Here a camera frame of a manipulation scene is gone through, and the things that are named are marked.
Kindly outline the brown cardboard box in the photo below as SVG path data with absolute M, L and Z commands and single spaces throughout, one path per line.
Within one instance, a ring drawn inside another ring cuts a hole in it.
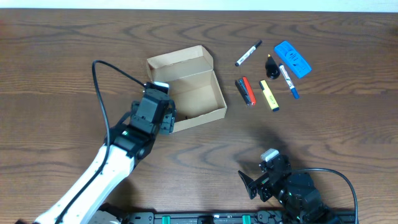
M 227 105 L 211 54 L 202 45 L 147 59 L 151 81 L 169 84 L 177 110 L 174 132 L 223 119 Z

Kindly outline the yellow highlighter pen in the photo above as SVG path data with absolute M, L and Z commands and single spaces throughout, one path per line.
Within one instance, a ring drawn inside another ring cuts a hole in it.
M 267 82 L 265 80 L 261 80 L 259 82 L 259 85 L 262 89 L 262 93 L 270 106 L 270 109 L 272 111 L 278 111 L 279 110 L 279 105 L 277 104 L 276 99 L 274 98 L 274 95 L 271 92 L 271 89 L 269 88 Z

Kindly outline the red and black utility knife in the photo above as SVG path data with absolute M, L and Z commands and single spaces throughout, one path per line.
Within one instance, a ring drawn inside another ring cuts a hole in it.
M 246 77 L 242 77 L 235 80 L 235 85 L 245 101 L 245 104 L 248 106 L 254 106 L 256 104 L 256 98 L 248 79 Z

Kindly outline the black capped white marker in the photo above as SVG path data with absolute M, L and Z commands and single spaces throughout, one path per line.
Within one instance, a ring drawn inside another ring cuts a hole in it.
M 262 44 L 262 40 L 258 40 L 243 56 L 241 56 L 236 62 L 235 66 L 239 67 L 242 63 Z

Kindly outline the blue capped white marker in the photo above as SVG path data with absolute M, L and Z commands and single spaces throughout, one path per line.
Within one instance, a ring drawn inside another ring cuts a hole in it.
M 292 95 L 294 96 L 294 98 L 299 99 L 300 96 L 295 88 L 295 85 L 293 84 L 292 79 L 290 78 L 289 74 L 287 73 L 287 71 L 285 69 L 285 66 L 282 63 L 279 64 L 279 70 L 280 70 L 281 74 L 283 75 L 285 81 L 287 82 L 287 85 L 288 85 L 290 91 L 292 92 Z

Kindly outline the blue plastic case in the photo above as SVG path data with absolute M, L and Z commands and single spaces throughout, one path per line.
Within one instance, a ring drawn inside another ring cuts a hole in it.
M 274 52 L 291 69 L 297 78 L 303 78 L 312 71 L 309 63 L 288 41 L 283 41 L 274 47 Z

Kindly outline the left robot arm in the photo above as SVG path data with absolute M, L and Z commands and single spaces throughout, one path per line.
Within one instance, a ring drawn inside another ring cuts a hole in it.
M 94 161 L 69 191 L 36 223 L 88 223 L 113 189 L 148 156 L 159 133 L 174 128 L 175 103 L 166 90 L 148 88 L 141 101 L 107 132 Z

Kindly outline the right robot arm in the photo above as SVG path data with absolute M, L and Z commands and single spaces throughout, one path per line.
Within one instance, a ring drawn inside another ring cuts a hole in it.
M 323 203 L 311 176 L 306 172 L 293 172 L 286 155 L 264 156 L 259 167 L 263 174 L 256 180 L 238 172 L 249 198 L 259 196 L 266 202 L 274 197 L 285 209 L 282 217 L 290 223 L 343 222 Z

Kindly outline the black cone glue bottle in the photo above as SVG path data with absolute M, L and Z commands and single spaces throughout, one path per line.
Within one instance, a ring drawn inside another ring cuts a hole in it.
M 270 79 L 276 79 L 280 75 L 280 70 L 278 64 L 276 64 L 275 60 L 271 55 L 267 56 L 267 61 L 265 64 L 266 75 Z

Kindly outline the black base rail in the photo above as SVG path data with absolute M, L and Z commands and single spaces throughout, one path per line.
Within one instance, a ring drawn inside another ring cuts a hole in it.
M 89 224 L 257 224 L 290 223 L 281 211 L 229 213 L 152 213 L 137 212 L 113 215 L 97 211 Z

